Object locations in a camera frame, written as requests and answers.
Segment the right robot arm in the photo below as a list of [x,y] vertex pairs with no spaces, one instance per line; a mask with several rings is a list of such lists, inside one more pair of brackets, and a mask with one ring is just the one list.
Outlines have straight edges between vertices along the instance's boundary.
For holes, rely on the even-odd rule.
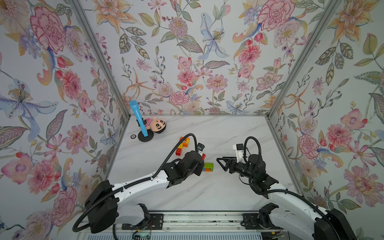
[[235,157],[218,158],[217,162],[225,172],[247,178],[251,190],[269,200],[259,209],[257,217],[245,221],[247,227],[255,225],[266,230],[279,227],[302,240],[357,239],[342,212],[319,207],[286,189],[267,174],[266,163],[260,156],[250,155],[246,163]]

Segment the red square lego brick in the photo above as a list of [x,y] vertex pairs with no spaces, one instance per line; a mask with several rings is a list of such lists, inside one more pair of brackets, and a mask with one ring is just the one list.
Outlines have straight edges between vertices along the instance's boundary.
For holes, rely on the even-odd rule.
[[182,154],[182,150],[177,148],[176,149],[176,155],[181,156],[181,154]]

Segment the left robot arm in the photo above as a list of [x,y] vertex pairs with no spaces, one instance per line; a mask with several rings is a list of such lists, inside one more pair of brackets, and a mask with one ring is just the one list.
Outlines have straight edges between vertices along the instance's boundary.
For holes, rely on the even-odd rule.
[[189,176],[200,176],[205,166],[205,154],[190,151],[183,159],[164,164],[158,173],[128,183],[112,185],[108,180],[98,184],[85,201],[85,212],[73,225],[73,232],[90,229],[100,233],[114,224],[130,224],[145,228],[151,215],[145,204],[136,204],[137,198],[181,184]]

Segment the lime green lego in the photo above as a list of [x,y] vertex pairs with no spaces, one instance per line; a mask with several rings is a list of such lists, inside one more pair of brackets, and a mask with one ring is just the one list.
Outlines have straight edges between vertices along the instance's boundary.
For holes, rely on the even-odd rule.
[[214,163],[205,163],[205,169],[213,169]]

